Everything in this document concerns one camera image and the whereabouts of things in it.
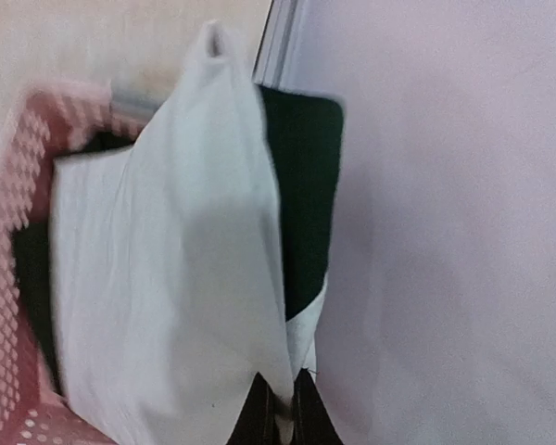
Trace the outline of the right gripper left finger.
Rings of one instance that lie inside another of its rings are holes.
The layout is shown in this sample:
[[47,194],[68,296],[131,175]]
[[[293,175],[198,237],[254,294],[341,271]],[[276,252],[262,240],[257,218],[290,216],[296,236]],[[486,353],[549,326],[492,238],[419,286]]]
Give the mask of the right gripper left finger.
[[277,440],[274,393],[256,374],[227,445],[272,445]]

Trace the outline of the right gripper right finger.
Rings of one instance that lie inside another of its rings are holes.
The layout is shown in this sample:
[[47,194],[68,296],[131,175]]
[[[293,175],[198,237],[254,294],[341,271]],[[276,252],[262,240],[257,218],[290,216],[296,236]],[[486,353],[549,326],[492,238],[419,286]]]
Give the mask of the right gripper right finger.
[[294,444],[343,445],[308,369],[302,369],[295,381],[293,419]]

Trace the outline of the white cloth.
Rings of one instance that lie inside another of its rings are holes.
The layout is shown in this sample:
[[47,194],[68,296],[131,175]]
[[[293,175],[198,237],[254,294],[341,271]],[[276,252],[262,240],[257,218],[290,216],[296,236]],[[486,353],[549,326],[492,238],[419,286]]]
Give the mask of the white cloth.
[[294,437],[279,192],[258,87],[204,24],[133,145],[55,164],[52,301],[71,410],[117,444],[227,444],[256,374]]

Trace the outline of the dark green garment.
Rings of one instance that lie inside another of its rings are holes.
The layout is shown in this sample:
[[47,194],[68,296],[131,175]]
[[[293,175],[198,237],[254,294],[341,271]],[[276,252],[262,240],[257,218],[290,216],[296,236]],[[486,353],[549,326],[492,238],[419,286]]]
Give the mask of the dark green garment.
[[[267,141],[281,194],[284,303],[289,349],[297,365],[316,366],[314,335],[322,310],[331,243],[335,192],[340,169],[344,114],[325,97],[259,88],[267,121]],[[35,339],[44,356],[48,381],[63,393],[52,323],[48,207],[54,160],[122,149],[134,141],[99,115],[79,124],[46,107],[51,133],[42,145],[40,173],[32,194],[31,222],[13,232],[15,276]]]

